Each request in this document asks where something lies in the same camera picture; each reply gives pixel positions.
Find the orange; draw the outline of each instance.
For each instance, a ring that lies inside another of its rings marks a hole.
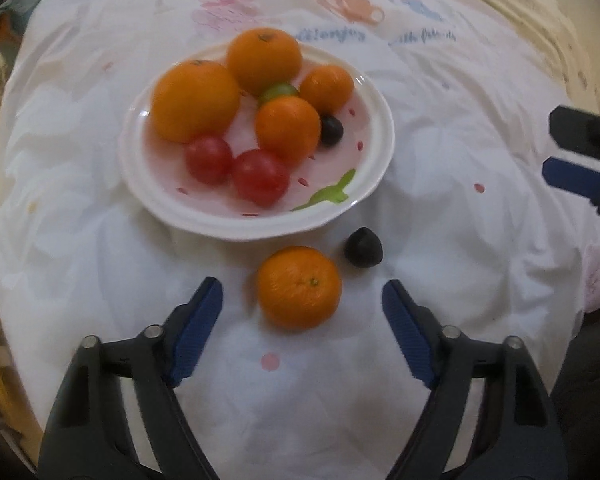
[[[224,66],[190,59],[158,80],[150,117],[163,139],[190,142],[201,134],[223,134],[239,107],[240,89]]]
[[[353,79],[342,67],[321,65],[307,74],[299,91],[320,115],[333,115],[353,94]]]
[[[272,86],[291,82],[302,67],[302,54],[296,39],[283,30],[252,28],[229,44],[226,65],[238,85],[257,99]]]
[[[320,142],[320,116],[304,99],[279,97],[256,113],[256,138],[290,168],[311,155]]]
[[[342,280],[335,264],[311,247],[287,247],[258,270],[258,302],[264,316],[287,330],[314,328],[333,316]]]

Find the fabric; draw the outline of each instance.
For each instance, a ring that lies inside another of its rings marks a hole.
[[[471,337],[520,336],[550,388],[584,309],[583,254],[600,244],[600,218],[542,180],[542,161],[562,155],[548,113],[570,101],[538,52],[483,9],[459,0],[43,0],[0,115],[0,318],[39,421],[81,338],[135,336],[205,276],[224,285],[224,311],[176,394],[221,478],[388,473],[427,397],[382,315],[392,278]],[[394,160],[369,199],[307,234],[235,244],[172,230],[122,183],[125,113],[171,63],[255,25],[365,71],[392,109]],[[342,257],[363,225],[385,252],[365,271]],[[344,279],[333,319],[293,335],[263,322],[253,290],[257,265],[291,244],[332,256]],[[474,388],[451,465],[470,444],[478,399]]]
[[[542,53],[542,68],[564,85],[577,108],[600,114],[600,90],[573,23],[556,0],[482,0]]]

